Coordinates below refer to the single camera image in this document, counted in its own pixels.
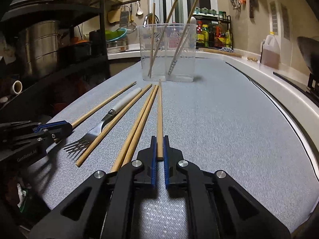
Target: chopstick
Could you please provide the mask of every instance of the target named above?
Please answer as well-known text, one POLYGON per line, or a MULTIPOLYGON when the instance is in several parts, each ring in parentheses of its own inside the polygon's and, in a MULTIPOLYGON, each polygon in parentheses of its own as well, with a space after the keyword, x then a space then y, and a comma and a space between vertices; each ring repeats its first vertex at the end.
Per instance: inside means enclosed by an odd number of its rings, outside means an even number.
POLYGON ((163 104, 161 80, 159 81, 159 95, 157 103, 157 161, 163 161, 163 104))
POLYGON ((115 171, 118 171, 121 166, 122 166, 122 163, 124 161, 124 158, 126 156, 126 153, 127 153, 127 150, 129 149, 129 146, 132 142, 132 139, 133 139, 133 136, 138 128, 138 124, 140 123, 142 117, 143 117, 143 114, 146 110, 146 107, 148 105, 148 102, 150 101, 151 97, 152 97, 152 94, 153 94, 153 91, 155 90, 156 86, 153 87, 151 93, 149 94, 149 96, 146 98, 145 100, 145 103, 140 111, 140 113, 138 114, 138 117, 136 118, 135 120, 135 123, 130 131, 130 133, 128 134, 123 146, 122 146, 122 149, 121 151, 119 152, 118 156, 117 156, 117 159, 115 160, 114 164, 113 164, 113 167, 111 169, 111 172, 115 172, 115 171))
MULTIPOLYGON (((190 19, 191 19, 191 17, 192 17, 193 14, 194 14, 195 7, 196 7, 196 4, 197 4, 198 1, 199 1, 199 0, 195 0, 195 1, 194 1, 193 5, 192 5, 192 9, 190 10, 190 13, 189 13, 189 15, 188 15, 188 19, 187 19, 186 24, 189 24, 189 23, 190 23, 190 19)), ((175 61, 177 61, 176 58, 177 58, 177 54, 178 54, 179 50, 180 50, 180 49, 183 49, 183 48, 181 47, 181 44, 182 44, 183 39, 184 39, 184 36, 185 36, 185 34, 186 34, 186 30, 187 30, 187 28, 186 28, 186 26, 185 26, 184 31, 183 31, 183 33, 182 33, 182 35, 181 35, 181 39, 180 39, 180 41, 179 41, 179 43, 178 43, 178 46, 177 46, 177 48, 176 48, 176 51, 175 51, 173 60, 172 60, 171 65, 170 65, 170 67, 169 67, 169 70, 168 70, 168 73, 167 73, 168 75, 170 75, 170 74, 172 73, 172 71, 173 71, 173 69, 174 69, 174 67, 175 67, 175 65, 176 65, 176 62, 175 62, 175 61)))
MULTIPOLYGON (((171 19, 173 11, 174 11, 175 7, 177 6, 177 4, 178 4, 178 0, 175 0, 174 3, 173 3, 173 6, 171 8, 171 11, 169 12, 168 17, 166 19, 166 22, 165 22, 166 24, 169 23, 169 20, 171 19)), ((157 52, 160 49, 160 44, 161 44, 162 39, 164 37, 166 28, 167 28, 167 25, 165 25, 164 28, 163 28, 162 34, 161 34, 161 36, 159 38, 159 42, 158 42, 158 44, 156 46, 156 49, 155 49, 155 52, 154 52, 154 55, 153 55, 153 58, 152 58, 152 61, 151 61, 150 71, 148 72, 148 76, 150 78, 151 78, 151 75, 152 75, 152 67, 153 67, 154 61, 156 59, 157 52)))
POLYGON ((98 144, 103 140, 103 138, 111 131, 111 129, 115 126, 115 124, 124 116, 124 114, 146 93, 150 88, 152 84, 147 85, 143 90, 133 99, 130 101, 129 104, 127 104, 123 110, 118 113, 112 121, 110 121, 109 124, 106 125, 106 127, 102 130, 101 134, 97 136, 97 138, 90 144, 90 146, 87 148, 87 150, 84 151, 84 153, 80 156, 80 158, 77 160, 76 165, 80 167, 85 159, 92 153, 92 151, 98 146, 98 144))
MULTIPOLYGON (((117 96, 121 95, 124 93, 126 90, 130 89, 132 86, 136 84, 136 81, 129 84, 128 86, 124 87, 123 89, 119 90, 118 92, 114 93, 111 97, 107 98, 105 101, 101 102, 99 105, 91 109, 88 113, 82 115, 79 119, 74 121, 72 123, 72 129, 75 129, 78 125, 80 125, 83 121, 85 121, 88 117, 92 116, 95 112, 97 112, 100 108, 108 104, 110 101, 115 99, 117 96)), ((55 139, 54 140, 56 143, 60 142, 60 139, 55 139)))
POLYGON ((132 142, 131 142, 131 144, 129 146, 129 149, 127 150, 127 153, 126 153, 126 156, 125 156, 125 159, 123 161, 122 166, 124 166, 125 164, 129 163, 132 160, 132 157, 134 155, 136 146, 138 144, 138 141, 139 141, 139 139, 141 137, 143 128, 145 126, 148 114, 151 111, 154 99, 156 97, 157 90, 158 90, 158 85, 155 85, 155 89, 154 89, 154 91, 152 93, 152 97, 151 97, 150 101, 147 104, 146 110, 145 110, 145 112, 143 114, 143 117, 142 117, 140 123, 138 124, 138 128, 137 128, 137 130, 136 130, 136 132, 135 132, 135 134, 133 136, 133 139, 132 139, 132 142))
POLYGON ((155 23, 155 3, 153 3, 153 16, 152 16, 151 51, 150 51, 150 70, 151 70, 151 65, 152 65, 152 61, 153 61, 154 23, 155 23))

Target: faucet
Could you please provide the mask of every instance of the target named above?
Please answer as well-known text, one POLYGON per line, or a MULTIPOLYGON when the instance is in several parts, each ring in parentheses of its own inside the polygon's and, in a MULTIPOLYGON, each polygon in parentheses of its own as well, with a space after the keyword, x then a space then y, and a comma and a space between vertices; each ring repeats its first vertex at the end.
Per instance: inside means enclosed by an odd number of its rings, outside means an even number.
MULTIPOLYGON (((145 26, 145 25, 147 25, 147 24, 152 24, 152 21, 150 21, 151 20, 151 18, 152 18, 152 16, 153 16, 153 14, 152 13, 149 13, 148 15, 146 15, 145 16, 145 18, 144 18, 144 23, 143 23, 143 25, 145 26)), ((160 23, 160 21, 159 21, 159 19, 158 19, 158 17, 155 15, 155 23, 156 24, 159 24, 160 23)))

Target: silver screw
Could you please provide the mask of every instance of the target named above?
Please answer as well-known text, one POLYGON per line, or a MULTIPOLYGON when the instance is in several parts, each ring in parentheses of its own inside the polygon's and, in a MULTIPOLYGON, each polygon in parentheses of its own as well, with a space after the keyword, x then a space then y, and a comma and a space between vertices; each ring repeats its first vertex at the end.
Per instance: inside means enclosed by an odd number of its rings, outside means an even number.
POLYGON ((216 173, 217 177, 220 178, 220 179, 223 179, 226 177, 226 173, 224 171, 218 171, 216 173))
POLYGON ((186 160, 180 160, 178 162, 178 165, 181 167, 186 167, 188 165, 188 162, 186 160))
POLYGON ((96 171, 94 173, 94 177, 97 179, 101 179, 103 176, 104 176, 104 172, 102 172, 102 171, 96 171))
POLYGON ((141 162, 140 160, 135 160, 135 161, 132 162, 132 165, 133 165, 134 167, 139 167, 139 166, 142 165, 142 162, 141 162))

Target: white fork handle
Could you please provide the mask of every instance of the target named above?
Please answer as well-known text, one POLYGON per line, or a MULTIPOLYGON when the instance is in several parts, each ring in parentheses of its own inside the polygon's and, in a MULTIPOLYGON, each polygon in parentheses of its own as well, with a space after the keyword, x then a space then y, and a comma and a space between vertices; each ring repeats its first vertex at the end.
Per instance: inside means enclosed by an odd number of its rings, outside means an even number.
POLYGON ((135 90, 127 94, 124 98, 120 99, 120 101, 117 104, 115 104, 115 106, 113 107, 113 110, 115 110, 115 113, 118 114, 141 91, 142 91, 142 88, 136 88, 135 90))

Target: plastic jug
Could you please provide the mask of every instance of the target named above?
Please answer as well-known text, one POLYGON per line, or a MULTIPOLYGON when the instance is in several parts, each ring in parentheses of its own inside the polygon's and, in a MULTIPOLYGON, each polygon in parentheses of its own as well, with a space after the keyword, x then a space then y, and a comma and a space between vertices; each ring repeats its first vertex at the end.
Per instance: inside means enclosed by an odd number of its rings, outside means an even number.
POLYGON ((275 33, 271 32, 270 35, 261 42, 260 51, 262 53, 260 62, 263 65, 275 69, 279 68, 280 47, 275 38, 275 33))

